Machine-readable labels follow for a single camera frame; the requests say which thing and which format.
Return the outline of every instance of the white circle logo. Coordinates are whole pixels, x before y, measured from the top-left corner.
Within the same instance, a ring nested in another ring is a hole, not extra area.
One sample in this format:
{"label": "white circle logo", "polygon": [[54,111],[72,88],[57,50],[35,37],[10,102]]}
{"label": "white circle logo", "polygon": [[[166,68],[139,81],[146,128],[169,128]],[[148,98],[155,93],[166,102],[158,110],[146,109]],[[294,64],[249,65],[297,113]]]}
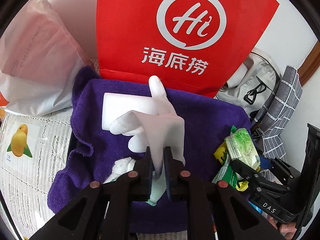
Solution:
{"label": "white circle logo", "polygon": [[[193,45],[193,46],[189,46],[186,47],[186,43],[182,42],[182,41],[178,41],[176,38],[174,38],[168,31],[167,26],[165,24],[165,15],[167,13],[167,10],[169,8],[169,6],[175,2],[176,0],[163,0],[162,3],[160,4],[158,11],[157,11],[157,25],[158,25],[158,29],[161,33],[161,35],[172,45],[180,48],[180,49],[189,49],[189,50],[197,50],[197,49],[204,49],[207,48],[209,46],[211,46],[212,44],[214,44],[215,42],[217,42],[222,34],[224,33],[226,26],[227,26],[227,17],[226,17],[226,13],[224,11],[224,8],[222,6],[222,4],[218,1],[218,0],[207,0],[209,1],[218,11],[219,17],[220,17],[220,24],[219,24],[219,28],[217,30],[217,32],[206,42],[203,42],[201,44],[197,44],[197,45]],[[187,29],[187,34],[190,34],[194,27],[196,26],[197,23],[202,22],[202,18],[208,14],[208,11],[205,10],[203,13],[201,13],[197,18],[191,18],[190,15],[191,13],[193,13],[197,8],[200,7],[200,3],[196,3],[194,6],[192,6],[189,10],[187,10],[185,12],[185,14],[181,17],[174,17],[172,20],[173,21],[177,21],[177,24],[175,25],[173,32],[177,33],[180,29],[180,27],[182,26],[182,24],[185,21],[191,21],[192,23],[190,24],[189,28]],[[207,26],[209,26],[210,21],[212,19],[211,16],[209,16],[209,21],[208,22],[204,22],[203,25],[199,28],[199,30],[197,31],[197,35],[200,37],[204,37],[207,35],[203,34],[203,32],[205,32],[205,28]]]}

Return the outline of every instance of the translucent plastic bag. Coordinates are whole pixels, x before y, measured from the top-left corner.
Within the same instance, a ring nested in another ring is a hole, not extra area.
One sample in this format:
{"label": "translucent plastic bag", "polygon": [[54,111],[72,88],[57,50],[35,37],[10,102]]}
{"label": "translucent plastic bag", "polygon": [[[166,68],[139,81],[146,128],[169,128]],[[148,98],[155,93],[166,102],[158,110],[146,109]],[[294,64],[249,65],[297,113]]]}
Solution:
{"label": "translucent plastic bag", "polygon": [[41,116],[71,106],[74,78],[92,62],[49,0],[30,0],[0,39],[0,106]]}

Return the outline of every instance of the crumpled white glove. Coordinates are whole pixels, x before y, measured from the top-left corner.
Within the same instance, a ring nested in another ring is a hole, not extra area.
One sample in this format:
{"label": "crumpled white glove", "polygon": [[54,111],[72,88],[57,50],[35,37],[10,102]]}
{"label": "crumpled white glove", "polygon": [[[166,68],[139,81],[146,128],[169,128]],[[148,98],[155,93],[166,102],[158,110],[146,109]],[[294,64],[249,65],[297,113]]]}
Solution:
{"label": "crumpled white glove", "polygon": [[148,203],[155,206],[166,190],[163,148],[170,146],[172,157],[182,161],[183,165],[185,164],[183,157],[184,120],[177,116],[157,76],[149,78],[149,88],[158,115],[128,111],[110,124],[110,132],[126,136],[133,135],[128,143],[128,148],[132,152],[145,152],[147,146],[150,147],[155,173]]}

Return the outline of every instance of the mango picture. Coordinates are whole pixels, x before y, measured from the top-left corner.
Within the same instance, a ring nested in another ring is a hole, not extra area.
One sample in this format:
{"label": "mango picture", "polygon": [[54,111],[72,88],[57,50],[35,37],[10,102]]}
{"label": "mango picture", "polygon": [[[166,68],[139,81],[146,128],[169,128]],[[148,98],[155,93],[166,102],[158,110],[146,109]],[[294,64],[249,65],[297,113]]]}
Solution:
{"label": "mango picture", "polygon": [[21,157],[23,154],[25,154],[32,158],[32,154],[27,144],[27,137],[28,126],[26,124],[22,124],[12,136],[7,152],[12,152],[17,157]]}

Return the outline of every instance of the triangular cutout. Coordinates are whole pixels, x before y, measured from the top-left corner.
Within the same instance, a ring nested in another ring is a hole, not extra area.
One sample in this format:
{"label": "triangular cutout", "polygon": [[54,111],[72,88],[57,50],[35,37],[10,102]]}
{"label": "triangular cutout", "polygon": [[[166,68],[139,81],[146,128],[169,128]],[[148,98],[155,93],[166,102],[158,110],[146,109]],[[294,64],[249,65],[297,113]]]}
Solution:
{"label": "triangular cutout", "polygon": [[259,220],[247,210],[236,198],[230,198],[231,205],[242,230],[247,230],[259,224]]}
{"label": "triangular cutout", "polygon": [[68,211],[68,213],[66,213],[59,220],[59,225],[71,231],[76,230],[86,203],[87,199],[82,198],[73,208]]}

